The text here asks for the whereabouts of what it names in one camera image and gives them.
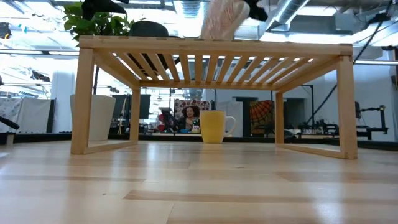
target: wooden floor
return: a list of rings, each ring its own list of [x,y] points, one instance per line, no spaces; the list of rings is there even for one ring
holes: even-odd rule
[[[0,148],[0,223],[398,223],[398,153],[341,160],[273,144]]]

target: white curtain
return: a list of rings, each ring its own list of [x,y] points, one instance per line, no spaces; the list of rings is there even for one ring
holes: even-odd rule
[[[51,100],[24,98],[17,120],[18,133],[46,133]]]
[[[232,133],[233,137],[243,136],[243,103],[236,101],[217,102],[217,110],[226,112],[227,116],[232,116],[236,120],[235,131]],[[232,123],[226,123],[226,130],[229,131],[232,128]]]
[[[0,116],[17,123],[23,99],[0,98]],[[15,129],[0,123],[0,133],[15,132]]]

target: wooden shelf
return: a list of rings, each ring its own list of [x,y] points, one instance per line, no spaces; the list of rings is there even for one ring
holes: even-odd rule
[[[73,125],[83,126],[72,132],[72,153],[84,154],[87,146],[88,121],[93,79],[93,66],[97,64],[105,72],[133,89],[139,95],[141,87],[211,88],[236,90],[273,90],[276,96],[276,140],[283,144],[283,93],[314,80],[332,70],[345,73],[339,78],[339,110],[348,124],[343,125],[351,138],[354,117],[352,54],[350,44],[296,44],[290,42],[261,42],[258,40],[203,40],[156,37],[105,37],[81,36],[76,104]],[[182,74],[178,74],[174,57],[178,56]],[[203,59],[208,66],[203,72]],[[189,67],[189,61],[195,66]],[[232,72],[227,72],[236,64]],[[131,126],[137,126],[139,97],[133,97]],[[131,140],[137,141],[138,133],[132,131]],[[352,147],[348,138],[341,138],[346,147]]]

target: cable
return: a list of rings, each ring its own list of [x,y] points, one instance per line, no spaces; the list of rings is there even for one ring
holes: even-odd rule
[[[306,89],[304,88],[304,86],[301,86],[301,87],[302,87],[303,90],[306,91],[308,94],[311,94],[308,90],[306,90]]]
[[[365,126],[367,126],[365,119],[363,118],[363,116],[361,116],[363,123],[365,124]]]
[[[363,21],[361,18],[359,18],[359,16],[357,15],[357,14],[353,14],[354,16],[355,16],[355,18],[359,21],[359,22],[362,22],[362,23],[365,23],[365,24],[367,24],[368,22],[366,21],[366,18],[365,18],[365,21]]]
[[[390,7],[392,5],[392,0],[389,1],[389,4],[387,5],[386,8],[386,13],[389,12]],[[366,42],[365,46],[362,48],[362,50],[360,51],[360,53],[356,56],[355,60],[354,60],[354,65],[356,64],[356,61],[360,58],[360,56],[362,56],[363,52],[366,50],[366,48],[369,46],[369,44],[372,42],[374,36],[377,34],[377,32],[379,32],[379,29],[382,25],[383,21],[380,21],[379,24],[376,27],[376,30],[374,31],[374,33],[372,34],[372,36],[369,38],[369,40]],[[310,119],[308,119],[307,124],[310,122],[310,120],[312,119],[312,117],[314,117],[316,115],[316,113],[322,108],[322,106],[329,100],[329,97],[331,96],[331,94],[336,90],[337,88],[337,84],[330,90],[329,94],[326,96],[326,98],[322,101],[321,105],[314,111],[313,115],[311,115]]]
[[[339,10],[336,8],[336,6],[328,6],[323,11],[325,12],[330,7],[332,7],[333,9],[336,9],[336,13],[339,12]]]
[[[123,102],[123,106],[122,106],[122,111],[121,111],[121,115],[120,115],[120,120],[119,120],[119,130],[118,130],[118,134],[122,134],[122,119],[124,118],[124,111],[126,108],[126,101],[127,101],[127,97],[124,98],[124,102]]]

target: table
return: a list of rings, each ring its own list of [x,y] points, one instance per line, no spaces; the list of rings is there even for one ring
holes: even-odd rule
[[[201,137],[201,134],[182,134],[182,133],[154,133],[152,134],[153,136],[180,136],[180,137]]]
[[[132,89],[131,127],[139,124],[138,105],[141,87],[272,90],[276,92],[275,143],[278,147],[343,159],[357,158],[351,44],[81,36],[79,46],[72,154],[116,149],[136,144],[138,140],[138,129],[132,129],[130,141],[127,143],[89,149],[90,102],[93,69],[96,64]],[[142,69],[129,58],[128,54],[142,65]],[[151,69],[142,54],[147,54],[157,72]],[[171,75],[165,71],[159,54],[164,56]],[[180,57],[183,77],[178,75],[173,55]],[[193,78],[190,77],[188,55],[194,55],[194,58],[190,58],[195,61]],[[203,56],[210,58],[205,75],[202,67]],[[231,75],[226,78],[234,59],[238,62]],[[215,74],[219,60],[222,60],[222,66],[220,72]],[[249,65],[245,72],[238,76],[247,63]],[[260,69],[254,73],[254,69],[258,66]],[[338,77],[340,151],[284,144],[284,93],[333,70],[337,70]]]

